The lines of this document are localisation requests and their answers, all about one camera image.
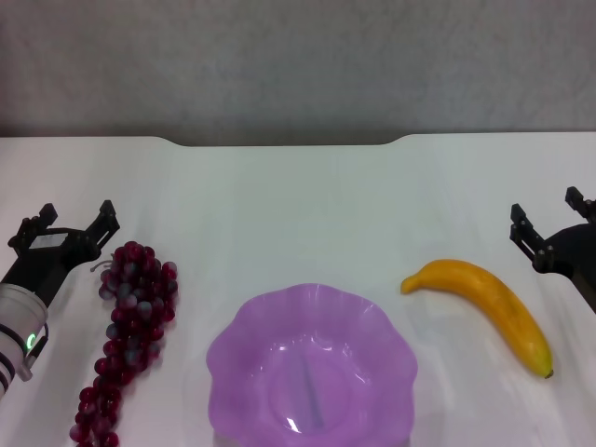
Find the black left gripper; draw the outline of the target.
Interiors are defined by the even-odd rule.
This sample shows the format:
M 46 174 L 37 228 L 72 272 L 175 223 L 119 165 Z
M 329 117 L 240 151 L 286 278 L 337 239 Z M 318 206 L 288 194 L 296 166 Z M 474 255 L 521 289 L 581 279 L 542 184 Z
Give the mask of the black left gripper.
M 120 229 L 111 200 L 100 206 L 97 218 L 86 231 L 62 228 L 48 236 L 65 236 L 58 246 L 35 248 L 34 240 L 58 217 L 51 203 L 45 204 L 32 218 L 24 218 L 19 230 L 7 243 L 17 253 L 17 260 L 1 280 L 2 284 L 19 286 L 32 292 L 49 307 L 69 273 L 77 266 L 94 261 L 101 249 Z

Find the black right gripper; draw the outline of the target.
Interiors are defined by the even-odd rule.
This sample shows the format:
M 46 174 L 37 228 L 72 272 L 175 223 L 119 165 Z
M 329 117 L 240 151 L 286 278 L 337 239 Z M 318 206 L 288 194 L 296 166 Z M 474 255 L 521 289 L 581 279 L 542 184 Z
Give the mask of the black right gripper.
M 592 311 L 595 311 L 596 204 L 575 186 L 567 188 L 565 202 L 588 223 L 564 228 L 547 240 L 534 229 L 519 204 L 510 210 L 509 238 L 531 261 L 539 274 L 558 274 L 569 279 Z

